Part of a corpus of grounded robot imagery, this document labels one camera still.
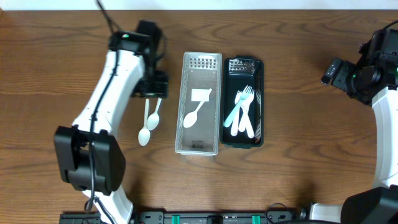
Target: spoon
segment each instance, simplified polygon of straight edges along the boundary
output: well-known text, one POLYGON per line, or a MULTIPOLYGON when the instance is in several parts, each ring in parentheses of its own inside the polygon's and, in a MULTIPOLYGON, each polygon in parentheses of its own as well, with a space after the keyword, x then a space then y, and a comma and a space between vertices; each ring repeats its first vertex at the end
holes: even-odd
POLYGON ((157 114, 157 110, 159 110, 160 102, 162 102, 162 99, 159 98, 157 99, 157 104, 156 104, 156 109, 153 114, 151 114, 148 118, 148 129, 149 131, 152 131, 153 129, 156 128, 156 126, 159 124, 159 115, 157 114))
POLYGON ((139 131, 138 133, 138 142, 141 146, 146 146, 146 144, 148 144, 150 139, 150 131, 147 128, 148 111, 149 111, 149 99, 146 99, 144 127, 142 127, 141 131, 139 131))
POLYGON ((211 93, 211 89, 208 90, 207 94, 203 95, 203 98, 201 99, 201 102, 199 103, 198 107, 196 110, 192 111, 191 113, 187 114, 184 118, 184 128, 190 128, 192 125, 195 124, 195 122, 198 119, 198 110, 201 108, 201 106, 205 103, 205 100, 207 99, 207 96, 211 93))

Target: plastic cutlery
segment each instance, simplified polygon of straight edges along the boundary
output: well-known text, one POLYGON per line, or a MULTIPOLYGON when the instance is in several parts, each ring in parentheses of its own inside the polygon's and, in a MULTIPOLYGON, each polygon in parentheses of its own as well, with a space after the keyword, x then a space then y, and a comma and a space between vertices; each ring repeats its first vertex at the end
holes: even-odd
MULTIPOLYGON (((238 91, 235 96, 235 105, 238 103, 240 97, 241 97, 242 91, 238 91)), ((236 136, 238 134, 238 123, 239 123, 239 112, 240 110, 236 113, 234 121, 232 122, 232 128, 231 128, 231 135, 236 136)))
POLYGON ((250 96, 250 92, 251 92, 251 86, 246 86, 246 88, 243 90, 243 92, 241 93, 241 98, 238 101, 238 103, 235 105, 235 107, 233 108, 233 110, 231 111, 231 113, 228 115, 228 117, 225 119, 224 121, 224 127, 228 128, 231 126, 231 123, 235 117, 235 114, 239 111, 242 102, 247 99, 250 96))
POLYGON ((248 131, 249 138, 254 138, 253 127, 251 125, 250 118, 248 115, 250 104, 253 101, 253 99, 254 99, 254 90, 251 90, 250 96, 242 103, 241 107, 243 110, 243 115, 241 122, 239 123, 239 131, 243 132, 246 129, 248 131))
POLYGON ((148 118, 149 131, 152 131, 153 129, 155 129, 156 126, 159 124, 160 117, 157 114, 157 111, 159 110, 160 102, 162 102, 162 99, 161 98, 157 99, 155 112, 153 114, 151 114, 148 118))
POLYGON ((205 103, 207 96, 211 93, 212 89, 209 89, 207 94, 203 95, 203 98, 201 99, 201 102, 199 103, 198 107, 196 110, 192 111, 191 113, 187 114, 184 118, 184 128, 190 128, 192 125, 194 125, 198 119, 198 110, 201 108, 201 106, 205 103))
POLYGON ((149 100, 145 101, 145 117, 144 117, 144 127, 142 127, 141 131, 138 133, 138 142, 141 146, 146 146, 150 139, 150 131, 147 128, 147 120, 148 120, 148 111, 149 111, 149 100))

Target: wood grain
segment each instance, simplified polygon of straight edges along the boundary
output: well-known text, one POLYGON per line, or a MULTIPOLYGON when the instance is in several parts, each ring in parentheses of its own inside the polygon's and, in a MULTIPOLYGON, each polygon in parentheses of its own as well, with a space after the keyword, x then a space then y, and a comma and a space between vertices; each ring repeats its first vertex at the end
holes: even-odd
MULTIPOLYGON (((156 21, 168 38, 170 97, 140 147, 144 101, 131 99, 119 144, 123 187, 137 207, 264 210, 316 200, 343 203, 371 187, 376 123, 371 108, 319 79, 333 57, 355 62, 358 45, 396 11, 111 11, 125 29, 156 21), (214 158, 174 153, 186 51, 253 55, 266 65, 265 140, 220 145, 214 158)), ((98 11, 3 12, 0 16, 0 223, 57 223, 86 198, 60 179, 53 148, 103 69, 108 28, 98 11)), ((151 101, 151 110, 155 101, 151 101)))

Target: fork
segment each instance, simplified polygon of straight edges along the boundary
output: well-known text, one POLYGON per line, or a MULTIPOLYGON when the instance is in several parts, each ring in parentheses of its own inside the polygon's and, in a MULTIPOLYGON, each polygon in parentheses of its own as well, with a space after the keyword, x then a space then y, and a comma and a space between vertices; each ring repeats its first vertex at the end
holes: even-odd
POLYGON ((254 138, 254 131, 253 127, 251 126, 250 118, 249 118, 249 108, 250 104, 254 99, 254 90, 250 92, 250 96, 242 103, 242 110, 243 110, 243 115, 241 122, 239 123, 239 131, 243 132, 245 129, 248 131, 248 137, 249 138, 254 138))
POLYGON ((251 90, 252 90, 251 86, 249 86, 249 85, 247 85, 246 88, 243 90, 243 92, 241 93, 241 98, 240 98, 239 102, 235 105, 235 107, 233 108, 231 113, 225 119, 224 127, 228 128, 231 126, 231 123, 235 117, 235 114, 239 111, 239 109, 242 105, 242 102, 250 96, 251 90))
MULTIPOLYGON (((242 91, 238 91, 235 96, 235 104, 238 103, 241 98, 242 91)), ((239 124, 239 111, 236 113, 234 121, 232 122, 231 135, 236 136, 238 134, 238 124, 239 124)))

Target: white wall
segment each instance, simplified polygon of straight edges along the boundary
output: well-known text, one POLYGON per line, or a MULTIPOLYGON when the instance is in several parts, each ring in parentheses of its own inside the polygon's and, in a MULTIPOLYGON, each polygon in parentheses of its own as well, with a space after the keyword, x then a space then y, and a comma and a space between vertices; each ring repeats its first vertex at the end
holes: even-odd
MULTIPOLYGON (((398 9, 398 0, 102 0, 106 9, 398 9)), ((3 10, 91 10, 94 0, 0 0, 3 10)))

